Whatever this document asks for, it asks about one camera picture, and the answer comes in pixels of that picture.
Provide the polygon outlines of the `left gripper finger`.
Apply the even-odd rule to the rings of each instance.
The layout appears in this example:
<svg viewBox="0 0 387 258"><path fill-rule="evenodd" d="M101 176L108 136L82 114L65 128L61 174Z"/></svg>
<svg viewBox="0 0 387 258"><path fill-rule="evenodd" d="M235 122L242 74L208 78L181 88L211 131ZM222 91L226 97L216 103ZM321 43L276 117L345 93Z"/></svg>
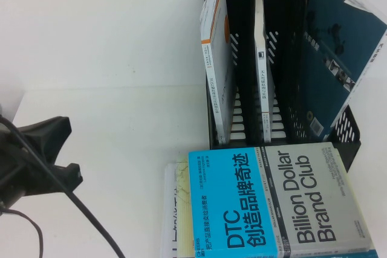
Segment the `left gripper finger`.
<svg viewBox="0 0 387 258"><path fill-rule="evenodd" d="M73 192L83 182L80 166L78 164L71 163L66 167L49 165L48 168L56 176L56 178L71 192ZM45 177L43 179L43 185L40 189L40 193L58 192L63 192L63 190L60 189L59 186L49 177Z"/></svg>
<svg viewBox="0 0 387 258"><path fill-rule="evenodd" d="M22 128L22 133L47 163L56 158L72 132L70 119L57 116Z"/></svg>

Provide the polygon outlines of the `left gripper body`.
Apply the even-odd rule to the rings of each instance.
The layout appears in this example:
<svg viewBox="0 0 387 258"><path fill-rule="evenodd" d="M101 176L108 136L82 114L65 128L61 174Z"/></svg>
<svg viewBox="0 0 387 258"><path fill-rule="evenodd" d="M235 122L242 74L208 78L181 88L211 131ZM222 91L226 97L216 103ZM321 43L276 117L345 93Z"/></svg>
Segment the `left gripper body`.
<svg viewBox="0 0 387 258"><path fill-rule="evenodd" d="M8 209L25 196L51 193L51 181L25 148L19 135L30 147L43 153L41 139L51 126L51 119L17 127L1 116L1 209Z"/></svg>

